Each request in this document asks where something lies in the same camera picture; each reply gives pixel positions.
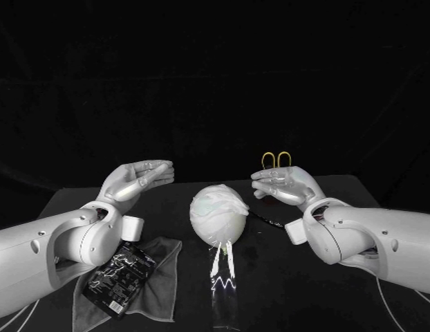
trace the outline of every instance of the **gold scissor handle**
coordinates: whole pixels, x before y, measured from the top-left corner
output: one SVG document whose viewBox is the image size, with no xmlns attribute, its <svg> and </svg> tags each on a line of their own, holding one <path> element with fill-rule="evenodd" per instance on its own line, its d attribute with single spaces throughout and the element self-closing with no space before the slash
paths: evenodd
<svg viewBox="0 0 430 332">
<path fill-rule="evenodd" d="M 271 152 L 265 152 L 265 155 L 263 155 L 263 157 L 262 157 L 262 166 L 263 166 L 263 169 L 265 169 L 265 162 L 263 162 L 263 159 L 265 159 L 265 156 L 266 155 L 271 155 L 272 156 L 272 158 L 273 158 L 273 167 L 275 167 L 275 155 L 271 153 Z"/>
<path fill-rule="evenodd" d="M 278 167 L 281 167 L 281 164 L 279 164 L 279 157 L 281 157 L 283 154 L 286 154 L 288 157 L 289 157 L 289 164 L 288 164 L 288 166 L 292 165 L 292 156 L 289 155 L 289 153 L 288 153 L 286 151 L 283 151 L 283 152 L 281 152 L 281 153 L 278 154 Z"/>
</svg>

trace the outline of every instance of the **microfiber cloth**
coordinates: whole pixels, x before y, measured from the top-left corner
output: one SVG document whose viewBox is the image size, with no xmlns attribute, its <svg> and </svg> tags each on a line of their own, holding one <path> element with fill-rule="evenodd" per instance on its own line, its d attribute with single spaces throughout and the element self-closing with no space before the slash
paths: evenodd
<svg viewBox="0 0 430 332">
<path fill-rule="evenodd" d="M 141 313 L 158 322 L 174 322 L 177 257 L 183 249 L 183 242 L 157 237 L 147 243 L 138 243 L 137 246 L 152 257 L 157 267 L 125 314 Z M 80 275 L 73 291 L 73 332 L 91 331 L 112 318 L 82 294 L 96 270 L 95 267 L 93 270 Z"/>
</svg>

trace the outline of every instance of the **white plastic cap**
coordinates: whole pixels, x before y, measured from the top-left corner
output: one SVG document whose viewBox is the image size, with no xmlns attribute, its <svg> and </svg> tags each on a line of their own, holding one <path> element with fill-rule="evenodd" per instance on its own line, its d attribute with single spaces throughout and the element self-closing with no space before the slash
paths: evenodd
<svg viewBox="0 0 430 332">
<path fill-rule="evenodd" d="M 305 227 L 302 225 L 302 218 L 285 225 L 285 230 L 292 240 L 292 244 L 302 244 L 307 242 Z"/>
<path fill-rule="evenodd" d="M 135 216 L 124 216 L 122 221 L 122 240 L 129 242 L 139 241 L 144 228 L 142 218 L 137 218 Z"/>
</svg>

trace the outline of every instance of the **clear plastic sheet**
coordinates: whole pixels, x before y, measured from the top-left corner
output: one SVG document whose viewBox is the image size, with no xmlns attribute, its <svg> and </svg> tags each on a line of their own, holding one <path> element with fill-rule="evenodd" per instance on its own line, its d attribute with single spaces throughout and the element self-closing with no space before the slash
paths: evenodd
<svg viewBox="0 0 430 332">
<path fill-rule="evenodd" d="M 226 247 L 209 247 L 211 280 L 211 319 L 213 331 L 239 331 L 237 323 L 237 284 L 235 281 L 235 261 L 232 242 Z"/>
</svg>

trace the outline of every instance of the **robotic hand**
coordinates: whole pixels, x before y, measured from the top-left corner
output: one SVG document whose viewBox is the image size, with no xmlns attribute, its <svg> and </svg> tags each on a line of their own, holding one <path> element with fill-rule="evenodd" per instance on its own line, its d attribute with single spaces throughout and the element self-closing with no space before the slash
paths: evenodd
<svg viewBox="0 0 430 332">
<path fill-rule="evenodd" d="M 122 218 L 141 192 L 174 181 L 173 162 L 145 160 L 108 176 L 79 210 L 0 230 L 0 317 L 49 295 L 112 257 L 134 228 Z"/>
<path fill-rule="evenodd" d="M 304 212 L 285 229 L 327 264 L 360 268 L 379 279 L 430 294 L 430 214 L 351 207 L 325 198 L 299 167 L 252 174 L 255 196 L 272 195 Z"/>
</svg>

